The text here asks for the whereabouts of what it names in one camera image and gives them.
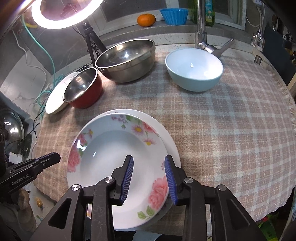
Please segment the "pink floral white plate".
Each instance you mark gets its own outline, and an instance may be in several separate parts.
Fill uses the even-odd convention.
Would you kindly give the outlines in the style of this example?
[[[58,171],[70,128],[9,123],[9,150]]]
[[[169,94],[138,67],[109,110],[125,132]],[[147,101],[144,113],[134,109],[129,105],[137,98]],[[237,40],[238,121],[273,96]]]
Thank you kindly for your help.
[[[173,141],[173,138],[170,136],[170,134],[166,130],[166,128],[160,122],[158,122],[155,118],[153,118],[152,116],[150,116],[146,113],[143,113],[141,111],[134,110],[134,109],[109,110],[104,113],[101,113],[100,115],[97,116],[97,118],[105,116],[110,113],[123,113],[123,114],[133,115],[133,116],[136,116],[137,118],[140,118],[141,120],[143,120],[149,126],[152,126],[154,128],[154,130],[159,134],[161,139],[163,140],[166,150],[167,150],[168,154],[172,156],[172,158],[175,162],[175,165],[177,167],[181,168],[180,156],[178,153],[177,146],[176,146],[175,142]],[[138,227],[123,229],[123,230],[119,230],[119,231],[131,232],[131,231],[135,231],[135,230],[143,230],[151,225],[154,225],[163,216],[165,216],[165,214],[170,210],[172,205],[173,205],[173,203],[172,203],[170,197],[168,197],[166,199],[166,202],[164,203],[163,207],[161,208],[161,210],[154,217],[152,217],[148,222],[146,222],[143,225],[140,225]]]

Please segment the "rose pattern deep plate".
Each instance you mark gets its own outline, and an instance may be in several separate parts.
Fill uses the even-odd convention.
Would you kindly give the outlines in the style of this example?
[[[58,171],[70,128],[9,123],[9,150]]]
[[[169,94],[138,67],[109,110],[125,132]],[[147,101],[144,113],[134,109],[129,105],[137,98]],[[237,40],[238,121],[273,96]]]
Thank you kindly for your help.
[[[93,119],[76,136],[67,159],[68,186],[92,186],[133,157],[127,199],[113,206],[115,230],[132,231],[151,221],[168,197],[164,159],[168,154],[156,128],[135,115],[109,113]]]

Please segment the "white plate olive pattern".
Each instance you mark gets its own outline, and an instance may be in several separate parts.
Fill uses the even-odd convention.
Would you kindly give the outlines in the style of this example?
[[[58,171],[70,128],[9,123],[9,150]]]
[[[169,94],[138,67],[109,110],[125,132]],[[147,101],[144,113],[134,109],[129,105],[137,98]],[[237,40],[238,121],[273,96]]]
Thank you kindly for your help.
[[[62,111],[68,104],[63,100],[63,95],[69,83],[72,81],[74,77],[79,74],[78,71],[70,73],[66,77],[64,77],[57,86],[53,89],[50,94],[46,106],[45,112],[46,114],[56,114]]]

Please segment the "red steel-lined bowl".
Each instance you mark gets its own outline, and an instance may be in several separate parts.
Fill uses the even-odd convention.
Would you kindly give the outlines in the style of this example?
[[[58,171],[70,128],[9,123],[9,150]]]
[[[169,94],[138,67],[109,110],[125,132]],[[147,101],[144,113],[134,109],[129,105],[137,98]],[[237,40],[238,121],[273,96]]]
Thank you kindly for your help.
[[[75,76],[68,84],[63,101],[74,108],[85,109],[101,96],[102,80],[96,68],[87,68]]]

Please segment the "light blue ceramic bowl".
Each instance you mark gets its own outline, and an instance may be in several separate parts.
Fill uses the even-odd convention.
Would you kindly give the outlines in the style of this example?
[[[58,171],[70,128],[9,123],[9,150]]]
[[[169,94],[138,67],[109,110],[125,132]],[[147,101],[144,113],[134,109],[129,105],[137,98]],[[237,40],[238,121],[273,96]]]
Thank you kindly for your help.
[[[212,89],[224,71],[222,62],[216,56],[196,48],[170,52],[165,58],[165,65],[173,82],[191,92]]]

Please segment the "large stainless steel bowl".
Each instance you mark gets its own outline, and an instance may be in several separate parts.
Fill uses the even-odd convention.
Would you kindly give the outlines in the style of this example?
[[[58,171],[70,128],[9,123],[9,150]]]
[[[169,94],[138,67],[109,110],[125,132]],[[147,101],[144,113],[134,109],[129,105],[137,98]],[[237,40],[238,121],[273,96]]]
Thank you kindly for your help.
[[[145,76],[153,67],[156,57],[155,42],[150,39],[132,39],[121,42],[95,61],[96,68],[107,79],[128,83]]]

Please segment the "steel pot lid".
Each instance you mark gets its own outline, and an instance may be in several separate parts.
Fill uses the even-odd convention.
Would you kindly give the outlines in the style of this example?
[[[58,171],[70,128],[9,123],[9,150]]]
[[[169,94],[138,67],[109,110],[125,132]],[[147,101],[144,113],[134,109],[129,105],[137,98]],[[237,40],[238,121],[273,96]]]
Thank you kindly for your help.
[[[25,137],[23,123],[17,113],[10,109],[1,109],[1,121],[6,130],[6,151],[19,152],[19,142]]]

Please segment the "plaid tablecloth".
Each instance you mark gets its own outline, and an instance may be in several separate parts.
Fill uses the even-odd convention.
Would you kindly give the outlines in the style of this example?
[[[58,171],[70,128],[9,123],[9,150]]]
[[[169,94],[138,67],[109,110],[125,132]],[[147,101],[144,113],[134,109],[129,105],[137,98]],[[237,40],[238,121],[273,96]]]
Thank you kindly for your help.
[[[185,173],[201,184],[226,185],[255,221],[284,206],[295,187],[295,102],[274,72],[253,60],[222,56],[220,81],[203,93],[175,84],[157,48],[144,78],[117,84],[102,78],[103,94],[90,108],[68,107],[42,119],[36,155],[57,152],[61,161],[34,185],[53,200],[68,190],[67,157],[91,119],[112,109],[142,111],[173,138]]]

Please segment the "black tripod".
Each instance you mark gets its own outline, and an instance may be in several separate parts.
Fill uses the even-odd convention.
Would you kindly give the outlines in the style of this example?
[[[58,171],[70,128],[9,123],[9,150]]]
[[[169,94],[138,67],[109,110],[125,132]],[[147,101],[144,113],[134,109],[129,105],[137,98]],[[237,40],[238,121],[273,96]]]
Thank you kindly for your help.
[[[106,46],[103,44],[103,42],[99,39],[95,31],[93,30],[93,27],[90,25],[88,20],[84,20],[82,23],[79,24],[80,28],[83,30],[83,34],[78,31],[78,34],[81,35],[88,47],[88,52],[93,64],[93,67],[95,66],[95,56],[94,53],[98,52],[105,52],[107,50]]]

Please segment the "small chrome sink cap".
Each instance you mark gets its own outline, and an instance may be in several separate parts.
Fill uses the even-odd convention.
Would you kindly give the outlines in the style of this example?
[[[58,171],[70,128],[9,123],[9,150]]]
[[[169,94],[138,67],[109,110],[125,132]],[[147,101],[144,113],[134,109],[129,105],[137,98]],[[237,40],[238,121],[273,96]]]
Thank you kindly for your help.
[[[254,63],[260,65],[262,62],[262,58],[259,55],[255,56]]]

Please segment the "chrome faucet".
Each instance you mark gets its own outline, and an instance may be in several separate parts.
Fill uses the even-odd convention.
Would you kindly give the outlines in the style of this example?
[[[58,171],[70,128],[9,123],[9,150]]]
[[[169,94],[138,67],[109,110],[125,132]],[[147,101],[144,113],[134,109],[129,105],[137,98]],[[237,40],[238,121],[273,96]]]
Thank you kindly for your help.
[[[234,44],[234,39],[230,39],[220,49],[207,43],[205,0],[197,0],[197,31],[195,33],[195,48],[209,52],[220,58],[222,54]]]

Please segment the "blue fluted cup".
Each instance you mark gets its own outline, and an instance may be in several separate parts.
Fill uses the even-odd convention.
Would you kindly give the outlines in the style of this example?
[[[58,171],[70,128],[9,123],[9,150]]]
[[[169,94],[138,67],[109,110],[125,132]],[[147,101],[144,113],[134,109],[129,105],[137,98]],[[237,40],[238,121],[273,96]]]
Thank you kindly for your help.
[[[167,25],[185,25],[189,11],[181,8],[168,8],[159,10]]]

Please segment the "green dish soap bottle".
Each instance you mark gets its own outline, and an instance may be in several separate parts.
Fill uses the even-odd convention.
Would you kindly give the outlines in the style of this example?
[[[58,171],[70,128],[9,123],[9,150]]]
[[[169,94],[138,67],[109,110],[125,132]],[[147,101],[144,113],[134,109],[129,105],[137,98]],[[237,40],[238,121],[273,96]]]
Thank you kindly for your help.
[[[192,20],[195,24],[197,24],[197,1],[192,0],[192,8],[191,8]],[[206,18],[206,25],[213,27],[215,23],[215,12],[213,9],[213,1],[212,0],[205,0],[205,18]]]

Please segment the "orange tangerine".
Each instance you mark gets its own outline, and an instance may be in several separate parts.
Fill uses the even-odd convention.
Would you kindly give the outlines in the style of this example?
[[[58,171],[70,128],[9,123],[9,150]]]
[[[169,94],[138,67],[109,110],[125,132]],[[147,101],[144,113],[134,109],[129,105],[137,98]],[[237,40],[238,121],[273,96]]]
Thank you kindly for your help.
[[[137,24],[141,27],[150,27],[156,22],[156,17],[152,14],[142,14],[137,17]]]

